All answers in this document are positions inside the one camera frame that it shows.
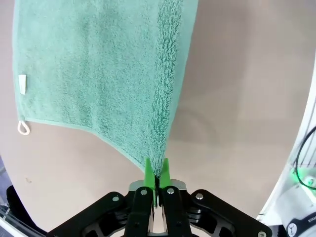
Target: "towel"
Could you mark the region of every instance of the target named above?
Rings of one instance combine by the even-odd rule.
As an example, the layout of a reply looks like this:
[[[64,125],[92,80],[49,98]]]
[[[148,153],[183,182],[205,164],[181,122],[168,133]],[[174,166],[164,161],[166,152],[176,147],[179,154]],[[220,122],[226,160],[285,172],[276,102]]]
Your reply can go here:
[[[159,175],[197,4],[17,0],[13,72],[19,120],[92,132],[141,169],[150,158]]]

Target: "robotic arm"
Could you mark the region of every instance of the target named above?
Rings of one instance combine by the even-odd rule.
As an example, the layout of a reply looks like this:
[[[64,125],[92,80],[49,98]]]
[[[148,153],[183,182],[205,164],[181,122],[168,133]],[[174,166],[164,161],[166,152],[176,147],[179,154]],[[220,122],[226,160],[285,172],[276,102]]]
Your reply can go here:
[[[206,190],[189,194],[185,183],[169,178],[168,160],[155,177],[149,160],[145,180],[123,196],[111,192],[61,224],[47,237],[108,237],[125,228],[124,237],[196,237],[190,224],[212,237],[272,237],[269,227]],[[155,207],[162,207],[165,232],[153,233]]]

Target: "screw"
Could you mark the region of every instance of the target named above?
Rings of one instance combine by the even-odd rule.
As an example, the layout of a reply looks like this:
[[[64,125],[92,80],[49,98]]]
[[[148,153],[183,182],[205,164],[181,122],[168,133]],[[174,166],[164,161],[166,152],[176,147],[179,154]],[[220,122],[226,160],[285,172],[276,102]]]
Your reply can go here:
[[[167,190],[167,193],[173,194],[173,193],[174,193],[174,190],[173,190],[172,188],[170,188],[170,189]]]
[[[202,195],[202,194],[197,194],[197,195],[196,195],[196,198],[197,198],[198,200],[202,200],[202,199],[203,199],[203,195]]]
[[[265,232],[263,232],[263,231],[260,231],[258,233],[258,237],[267,237],[267,234]]]
[[[147,194],[147,190],[143,189],[142,191],[140,191],[141,195],[146,195]]]

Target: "cable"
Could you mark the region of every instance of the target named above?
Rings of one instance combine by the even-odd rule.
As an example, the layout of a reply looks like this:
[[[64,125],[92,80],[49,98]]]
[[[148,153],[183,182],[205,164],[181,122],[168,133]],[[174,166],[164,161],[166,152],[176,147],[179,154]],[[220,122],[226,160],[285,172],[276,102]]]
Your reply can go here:
[[[316,126],[312,128],[311,131],[309,131],[309,133],[306,135],[306,137],[304,138],[302,144],[301,144],[301,147],[300,147],[300,150],[298,151],[297,153],[297,157],[295,159],[295,163],[294,163],[294,168],[295,168],[295,173],[296,173],[296,176],[298,178],[298,181],[300,182],[301,185],[311,189],[311,190],[316,190],[316,188],[314,187],[311,187],[307,184],[304,184],[304,182],[301,180],[300,176],[298,175],[298,160],[299,160],[299,157],[300,157],[300,154],[301,154],[301,151],[305,145],[305,143],[307,142],[307,140],[309,139],[309,137],[316,131]]]

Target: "beige backdrop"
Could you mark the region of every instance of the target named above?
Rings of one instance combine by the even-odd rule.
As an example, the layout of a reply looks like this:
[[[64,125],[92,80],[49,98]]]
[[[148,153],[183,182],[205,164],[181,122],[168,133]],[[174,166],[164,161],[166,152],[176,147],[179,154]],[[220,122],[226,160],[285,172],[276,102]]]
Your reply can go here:
[[[29,214],[50,230],[143,173],[87,132],[17,132],[13,0],[0,1],[0,152]],[[200,0],[168,141],[172,178],[256,217],[295,140],[312,78],[314,0]]]

